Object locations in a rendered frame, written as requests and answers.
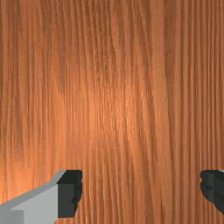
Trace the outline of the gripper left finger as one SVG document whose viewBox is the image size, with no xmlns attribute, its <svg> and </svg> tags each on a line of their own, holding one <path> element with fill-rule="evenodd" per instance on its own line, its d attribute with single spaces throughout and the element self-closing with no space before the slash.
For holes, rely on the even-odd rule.
<svg viewBox="0 0 224 224">
<path fill-rule="evenodd" d="M 52 179 L 0 205 L 0 224 L 54 224 L 73 218 L 82 195 L 82 171 L 60 170 Z"/>
</svg>

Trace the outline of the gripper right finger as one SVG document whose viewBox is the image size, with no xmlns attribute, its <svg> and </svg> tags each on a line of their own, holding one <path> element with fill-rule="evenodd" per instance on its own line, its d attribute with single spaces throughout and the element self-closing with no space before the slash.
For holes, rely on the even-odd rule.
<svg viewBox="0 0 224 224">
<path fill-rule="evenodd" d="M 224 214 L 224 170 L 204 170 L 200 178 L 203 196 Z"/>
</svg>

